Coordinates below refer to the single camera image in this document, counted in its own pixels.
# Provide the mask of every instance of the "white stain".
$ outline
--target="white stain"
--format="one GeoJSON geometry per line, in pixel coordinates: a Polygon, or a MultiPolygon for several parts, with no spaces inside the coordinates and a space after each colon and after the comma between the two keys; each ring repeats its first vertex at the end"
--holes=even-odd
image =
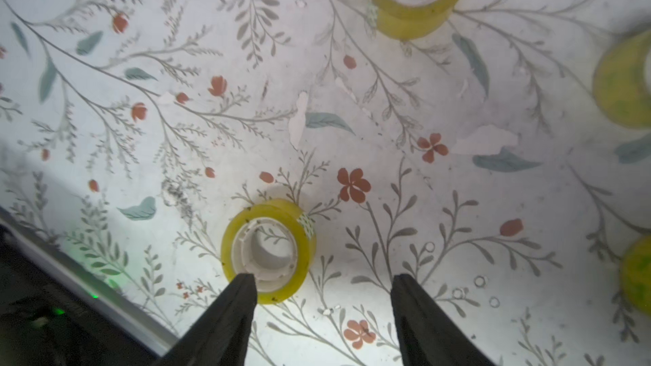
{"type": "Polygon", "coordinates": [[[516,146],[517,134],[494,125],[480,126],[470,136],[457,140],[450,150],[454,154],[490,156],[499,154],[504,146],[516,146]]]}
{"type": "Polygon", "coordinates": [[[302,91],[296,100],[296,114],[289,119],[287,129],[289,131],[289,142],[295,150],[298,150],[298,143],[303,136],[305,128],[305,112],[307,111],[307,92],[302,91]]]}
{"type": "Polygon", "coordinates": [[[348,96],[353,100],[354,103],[357,103],[357,97],[353,93],[353,90],[350,89],[348,85],[346,85],[346,82],[344,82],[344,80],[341,79],[341,77],[337,77],[335,79],[335,85],[339,86],[339,88],[341,88],[344,92],[346,92],[348,96]]]}
{"type": "Polygon", "coordinates": [[[458,97],[458,98],[462,97],[463,94],[466,93],[466,91],[468,91],[468,80],[464,79],[463,80],[463,86],[461,86],[461,90],[459,91],[458,94],[456,94],[456,97],[458,97]]]}

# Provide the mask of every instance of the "leaf pattern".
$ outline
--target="leaf pattern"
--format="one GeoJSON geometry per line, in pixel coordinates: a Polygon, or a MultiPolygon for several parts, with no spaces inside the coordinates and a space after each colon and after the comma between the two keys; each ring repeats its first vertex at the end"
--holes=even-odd
{"type": "Polygon", "coordinates": [[[500,173],[514,173],[540,166],[538,162],[520,159],[505,148],[502,148],[499,154],[493,156],[474,156],[473,163],[477,167],[489,169],[490,171],[499,171],[500,173]]]}
{"type": "Polygon", "coordinates": [[[488,97],[490,88],[490,76],[488,75],[488,68],[479,54],[475,43],[467,37],[460,36],[460,34],[452,34],[454,44],[461,50],[470,63],[470,68],[473,74],[477,77],[479,83],[484,87],[484,94],[488,97]]]}
{"type": "Polygon", "coordinates": [[[397,273],[500,362],[646,355],[649,323],[604,265],[623,259],[616,237],[651,235],[646,133],[620,128],[637,140],[613,142],[596,131],[578,147],[562,123],[562,111],[594,109],[590,68],[628,33],[612,20],[634,18],[644,0],[462,0],[436,32],[402,42],[383,36],[371,0],[3,5],[0,205],[175,335],[228,283],[229,219],[281,198],[302,209],[318,253],[297,295],[256,311],[255,362],[292,364],[294,353],[270,348],[309,344],[305,362],[400,364],[388,305],[397,273]],[[297,111],[302,91],[309,108],[297,111]],[[318,144],[294,150],[289,118],[318,144]],[[455,154],[486,119],[519,136],[517,151],[455,154]],[[574,277],[582,263],[594,277],[574,277]],[[559,285],[590,292],[556,305],[562,323],[536,304],[559,285]],[[486,340],[478,319],[512,350],[486,340]],[[599,347],[564,345],[597,332],[599,347]]]}
{"type": "Polygon", "coordinates": [[[54,84],[54,79],[57,77],[58,73],[59,71],[54,66],[52,59],[47,57],[45,70],[38,82],[38,100],[41,103],[47,101],[47,98],[50,97],[50,94],[52,93],[52,85],[54,84]]]}
{"type": "Polygon", "coordinates": [[[305,127],[307,128],[320,128],[320,127],[337,127],[346,130],[347,132],[353,132],[353,129],[348,126],[346,122],[339,116],[335,114],[330,114],[328,112],[319,111],[319,112],[307,112],[305,114],[305,127]]]}
{"type": "Polygon", "coordinates": [[[95,46],[102,39],[102,35],[103,32],[94,32],[88,37],[79,40],[77,42],[77,50],[76,50],[77,55],[85,56],[90,54],[95,49],[95,46]]]}
{"type": "Polygon", "coordinates": [[[149,220],[156,214],[156,200],[154,197],[147,197],[139,205],[118,210],[130,220],[149,220]]]}

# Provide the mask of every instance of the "floral pattern surface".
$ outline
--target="floral pattern surface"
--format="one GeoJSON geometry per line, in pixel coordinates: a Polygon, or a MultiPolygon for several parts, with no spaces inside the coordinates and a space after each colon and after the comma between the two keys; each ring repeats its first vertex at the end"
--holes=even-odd
{"type": "Polygon", "coordinates": [[[649,3],[461,0],[400,42],[370,0],[2,0],[0,205],[180,336],[229,218],[297,204],[317,253],[249,365],[400,364],[398,273],[496,364],[645,364],[651,135],[590,81],[649,3]],[[488,125],[515,140],[469,150],[488,125]]]}

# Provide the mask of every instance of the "gray leaf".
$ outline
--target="gray leaf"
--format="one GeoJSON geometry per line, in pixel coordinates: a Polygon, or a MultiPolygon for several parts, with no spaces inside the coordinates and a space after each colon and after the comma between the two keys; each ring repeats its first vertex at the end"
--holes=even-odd
{"type": "Polygon", "coordinates": [[[495,259],[493,259],[493,256],[491,256],[490,253],[488,253],[488,250],[484,249],[483,247],[479,246],[477,243],[471,243],[474,247],[477,248],[480,252],[482,252],[482,255],[488,260],[490,264],[495,264],[495,259]]]}
{"type": "Polygon", "coordinates": [[[130,220],[149,220],[156,214],[156,200],[154,197],[147,197],[140,205],[118,210],[130,220]]]}
{"type": "Polygon", "coordinates": [[[142,69],[140,69],[138,67],[125,69],[124,70],[124,77],[127,78],[128,80],[134,80],[134,79],[153,79],[153,80],[157,80],[156,78],[154,78],[153,76],[151,76],[148,73],[144,72],[142,69]]]}
{"type": "Polygon", "coordinates": [[[261,1],[267,6],[278,6],[279,4],[281,4],[278,0],[261,0],[261,1]]]}
{"type": "Polygon", "coordinates": [[[401,236],[413,236],[413,235],[415,235],[417,233],[418,233],[418,231],[416,229],[414,229],[412,227],[406,227],[404,229],[401,229],[401,230],[395,232],[393,237],[396,238],[396,237],[401,237],[401,236]]]}
{"type": "Polygon", "coordinates": [[[85,56],[91,53],[95,46],[102,39],[103,32],[94,32],[88,37],[79,40],[77,43],[77,54],[80,56],[85,56]]]}
{"type": "Polygon", "coordinates": [[[38,83],[38,100],[43,103],[47,101],[47,98],[52,93],[52,84],[54,84],[54,79],[57,77],[57,68],[54,66],[52,59],[47,57],[47,65],[45,66],[45,71],[41,75],[41,79],[38,83]]]}
{"type": "Polygon", "coordinates": [[[359,283],[372,283],[373,280],[366,276],[355,276],[353,277],[352,280],[350,280],[351,284],[359,284],[359,283]]]}
{"type": "Polygon", "coordinates": [[[320,128],[320,127],[337,127],[342,128],[352,134],[355,134],[353,129],[348,126],[344,119],[339,118],[335,114],[330,114],[324,111],[308,112],[305,114],[305,127],[307,128],[320,128]]]}
{"type": "Polygon", "coordinates": [[[474,156],[473,163],[479,168],[486,168],[490,171],[499,171],[500,173],[514,173],[540,166],[539,162],[527,161],[520,159],[512,152],[502,148],[499,154],[492,156],[474,156]]]}
{"type": "Polygon", "coordinates": [[[632,142],[624,143],[614,150],[621,164],[632,164],[651,156],[651,133],[632,142]]]}
{"type": "Polygon", "coordinates": [[[486,97],[488,97],[490,76],[488,74],[488,68],[484,63],[482,56],[477,51],[475,43],[469,38],[460,36],[457,33],[452,34],[452,40],[468,59],[470,68],[473,70],[473,74],[475,74],[479,83],[484,87],[484,91],[486,91],[486,97]]]}
{"type": "Polygon", "coordinates": [[[23,30],[21,30],[20,27],[14,22],[11,23],[11,29],[14,31],[14,34],[16,35],[16,39],[18,40],[20,46],[23,47],[25,52],[29,55],[29,48],[27,47],[27,40],[25,39],[23,30]]]}

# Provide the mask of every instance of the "small red flower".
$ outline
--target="small red flower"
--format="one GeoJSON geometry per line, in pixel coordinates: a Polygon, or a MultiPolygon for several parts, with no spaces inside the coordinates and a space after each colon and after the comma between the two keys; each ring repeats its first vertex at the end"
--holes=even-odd
{"type": "Polygon", "coordinates": [[[350,176],[348,176],[348,171],[346,171],[345,168],[339,170],[337,180],[344,186],[341,188],[341,192],[339,192],[339,198],[341,198],[342,201],[348,201],[350,198],[357,203],[363,203],[366,201],[366,195],[364,192],[370,191],[370,183],[362,178],[363,175],[364,172],[362,171],[362,168],[355,168],[353,172],[350,173],[350,176]]]}
{"type": "Polygon", "coordinates": [[[346,65],[348,69],[355,69],[355,67],[357,67],[357,61],[355,61],[355,59],[351,56],[345,56],[344,65],[346,65]]]}
{"type": "Polygon", "coordinates": [[[273,175],[269,174],[266,171],[263,171],[262,173],[260,173],[260,179],[267,184],[271,184],[273,182],[273,175]]]}
{"type": "Polygon", "coordinates": [[[210,85],[212,87],[208,88],[208,92],[212,94],[212,96],[224,96],[224,92],[226,92],[226,86],[228,82],[222,77],[221,75],[219,77],[212,77],[212,80],[210,81],[210,85]]]}
{"type": "Polygon", "coordinates": [[[433,163],[434,162],[434,151],[439,153],[441,156],[447,156],[448,149],[443,144],[437,144],[441,141],[441,135],[438,133],[430,134],[430,141],[428,142],[426,138],[419,138],[418,147],[423,150],[427,150],[425,154],[422,155],[422,159],[425,162],[433,163]]]}
{"type": "Polygon", "coordinates": [[[126,20],[124,13],[118,13],[113,17],[113,31],[116,33],[124,33],[129,22],[126,20]]]}
{"type": "Polygon", "coordinates": [[[88,182],[88,188],[90,188],[91,191],[93,191],[93,192],[99,192],[100,191],[100,186],[97,185],[97,181],[95,181],[95,180],[90,180],[88,182]]]}
{"type": "Polygon", "coordinates": [[[349,341],[353,341],[355,349],[361,349],[364,342],[373,343],[375,341],[376,335],[369,331],[369,323],[365,319],[359,323],[350,320],[347,325],[350,329],[344,331],[344,337],[349,341]]]}
{"type": "Polygon", "coordinates": [[[522,232],[524,228],[525,225],[522,224],[522,219],[511,219],[499,227],[499,233],[506,237],[515,236],[522,232]]]}
{"type": "Polygon", "coordinates": [[[190,100],[190,98],[188,98],[188,96],[186,94],[184,94],[183,92],[176,95],[176,101],[179,102],[181,105],[184,105],[189,100],[190,100]]]}
{"type": "Polygon", "coordinates": [[[137,119],[144,120],[147,116],[147,107],[142,102],[138,102],[131,108],[131,117],[134,118],[134,122],[137,119]]]}

